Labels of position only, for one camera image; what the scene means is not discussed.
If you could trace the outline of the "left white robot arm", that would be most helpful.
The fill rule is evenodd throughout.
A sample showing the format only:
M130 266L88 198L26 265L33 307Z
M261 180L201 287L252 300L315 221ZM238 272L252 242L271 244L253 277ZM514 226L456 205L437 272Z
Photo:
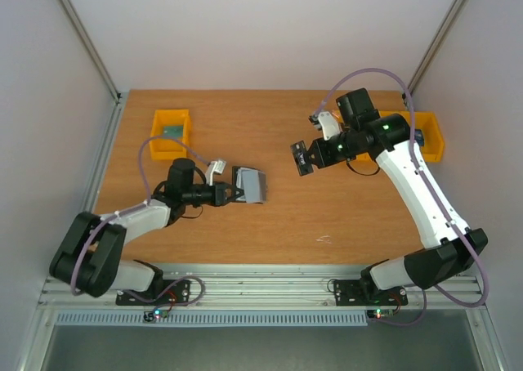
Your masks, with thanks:
M244 168L232 170L230 183L214 180L221 160L206 172L191 159L175 159L166 180L144 202L105 215L81 212L73 220L51 260L51 277L68 284L75 296L100 297L111 289L132 291L146 304L164 295L161 271L143 261L124 261L123 248L134 239L174 224L189 206L225 206L244 196Z

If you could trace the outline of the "black VIP card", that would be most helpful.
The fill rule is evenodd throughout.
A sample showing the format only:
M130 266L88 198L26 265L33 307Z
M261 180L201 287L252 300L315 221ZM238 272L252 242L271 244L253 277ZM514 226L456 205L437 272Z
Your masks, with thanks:
M309 154L305 145L304 141L299 141L291 144L290 146L293 160L295 162L295 165L297 166L297 160L298 159L305 159L308 163L311 163L309 160Z

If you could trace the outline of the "black leather card holder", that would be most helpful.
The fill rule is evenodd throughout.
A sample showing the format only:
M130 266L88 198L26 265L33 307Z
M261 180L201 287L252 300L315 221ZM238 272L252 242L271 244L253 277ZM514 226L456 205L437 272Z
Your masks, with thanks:
M241 167L245 203L264 204L267 202L266 174L256 168Z

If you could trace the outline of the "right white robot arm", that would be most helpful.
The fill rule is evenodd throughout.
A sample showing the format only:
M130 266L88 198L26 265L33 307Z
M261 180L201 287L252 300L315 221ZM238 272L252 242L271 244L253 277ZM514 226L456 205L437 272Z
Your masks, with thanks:
M381 116L364 88L336 99L342 118L328 111L310 121L322 136L291 146L300 175L368 154L389 177L418 229L422 249L378 262L362 270L361 295L380 302L392 288L415 285L429 289L468 270L488 243L486 233L472 229L453 209L411 141L411 128L400 114Z

